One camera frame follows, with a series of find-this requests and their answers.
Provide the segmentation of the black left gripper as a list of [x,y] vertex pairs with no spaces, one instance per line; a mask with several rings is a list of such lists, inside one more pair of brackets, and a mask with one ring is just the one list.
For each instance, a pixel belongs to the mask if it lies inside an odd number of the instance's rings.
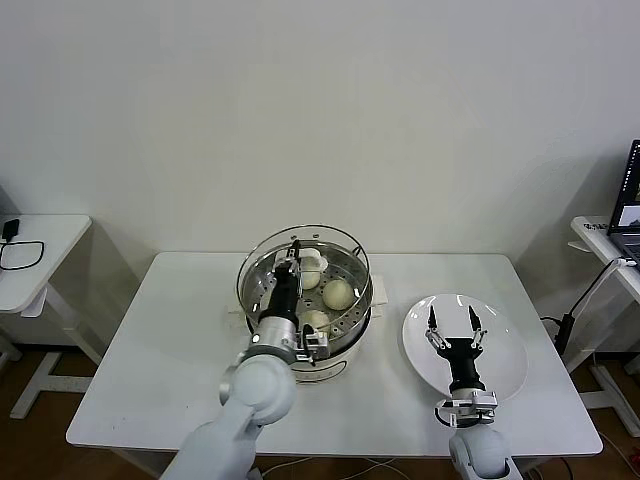
[[305,271],[299,265],[301,243],[298,238],[276,252],[274,258],[275,286],[271,292],[264,317],[280,317],[289,321],[298,321],[296,314],[301,291],[305,289]]

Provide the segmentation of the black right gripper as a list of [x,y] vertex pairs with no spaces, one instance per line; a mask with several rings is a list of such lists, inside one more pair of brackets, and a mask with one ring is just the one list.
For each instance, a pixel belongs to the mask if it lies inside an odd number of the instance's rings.
[[439,351],[439,356],[449,363],[452,378],[449,384],[450,393],[461,389],[485,390],[485,385],[476,370],[475,360],[482,354],[482,340],[487,330],[482,327],[480,317],[471,305],[468,306],[468,313],[473,331],[472,339],[445,339],[438,331],[435,309],[433,306],[429,307],[425,337],[429,344]]

